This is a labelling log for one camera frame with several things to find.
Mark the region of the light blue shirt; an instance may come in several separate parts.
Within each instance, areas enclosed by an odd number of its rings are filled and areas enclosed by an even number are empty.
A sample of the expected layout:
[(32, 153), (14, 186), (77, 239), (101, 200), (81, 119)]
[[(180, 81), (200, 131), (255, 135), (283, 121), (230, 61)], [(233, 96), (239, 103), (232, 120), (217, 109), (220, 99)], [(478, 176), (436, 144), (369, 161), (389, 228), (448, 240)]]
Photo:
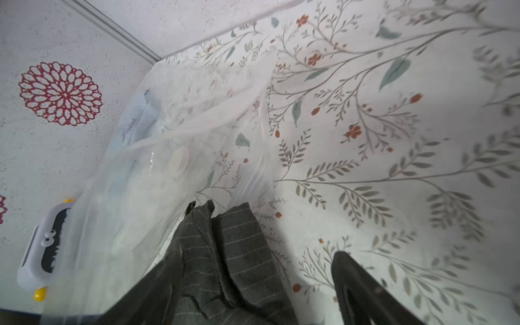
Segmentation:
[(127, 150), (136, 142), (151, 138), (163, 111), (163, 101), (156, 91), (135, 92), (112, 132), (102, 166), (106, 185), (104, 195), (111, 197), (126, 191), (129, 180), (153, 166), (155, 154), (151, 147)]

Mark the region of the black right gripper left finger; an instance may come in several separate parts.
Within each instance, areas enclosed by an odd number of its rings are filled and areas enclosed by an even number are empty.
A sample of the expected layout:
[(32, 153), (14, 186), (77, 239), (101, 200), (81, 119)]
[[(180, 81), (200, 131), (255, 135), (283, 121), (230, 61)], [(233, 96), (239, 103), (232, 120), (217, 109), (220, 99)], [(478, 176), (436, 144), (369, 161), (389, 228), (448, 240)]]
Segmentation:
[(96, 324), (172, 324), (183, 275), (180, 250), (167, 253)]

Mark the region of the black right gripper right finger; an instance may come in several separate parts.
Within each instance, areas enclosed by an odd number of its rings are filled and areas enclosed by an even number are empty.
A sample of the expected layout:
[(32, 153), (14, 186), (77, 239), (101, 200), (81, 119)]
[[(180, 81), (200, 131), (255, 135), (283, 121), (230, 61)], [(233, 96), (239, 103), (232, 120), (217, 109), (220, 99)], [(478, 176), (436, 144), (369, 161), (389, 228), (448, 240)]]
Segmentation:
[(348, 253), (334, 254), (331, 274), (345, 324), (422, 324)]

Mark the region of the dark grey shirt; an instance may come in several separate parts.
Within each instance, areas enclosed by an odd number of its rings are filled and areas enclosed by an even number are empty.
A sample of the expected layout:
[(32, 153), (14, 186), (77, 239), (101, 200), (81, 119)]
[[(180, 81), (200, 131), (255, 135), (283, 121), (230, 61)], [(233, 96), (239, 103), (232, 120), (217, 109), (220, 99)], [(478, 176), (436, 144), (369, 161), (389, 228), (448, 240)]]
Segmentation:
[(249, 204), (214, 211), (191, 202), (173, 235), (183, 268), (173, 324), (297, 324)]

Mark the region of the lilac toy toaster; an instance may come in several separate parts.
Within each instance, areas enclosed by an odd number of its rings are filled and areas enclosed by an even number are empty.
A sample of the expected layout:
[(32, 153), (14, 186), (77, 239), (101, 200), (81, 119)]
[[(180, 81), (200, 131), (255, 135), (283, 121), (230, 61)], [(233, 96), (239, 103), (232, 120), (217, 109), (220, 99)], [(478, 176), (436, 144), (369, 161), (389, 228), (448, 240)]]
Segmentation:
[(32, 294), (36, 302), (46, 299), (47, 288), (60, 250), (64, 224), (73, 207), (74, 200), (67, 200), (53, 207), (41, 218), (34, 229), (24, 258), (17, 272), (17, 283)]

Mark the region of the clear plastic vacuum bag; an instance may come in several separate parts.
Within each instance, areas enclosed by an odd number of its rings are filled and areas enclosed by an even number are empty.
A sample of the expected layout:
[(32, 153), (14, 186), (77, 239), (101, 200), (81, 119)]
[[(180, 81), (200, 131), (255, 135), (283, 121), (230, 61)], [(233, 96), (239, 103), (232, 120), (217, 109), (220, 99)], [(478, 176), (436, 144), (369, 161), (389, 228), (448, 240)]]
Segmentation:
[(144, 81), (163, 109), (149, 172), (104, 195), (104, 169), (70, 211), (42, 324), (96, 324), (167, 253), (188, 205), (212, 200), (214, 215), (265, 198), (274, 176), (267, 92), (276, 57), (249, 66), (161, 65)]

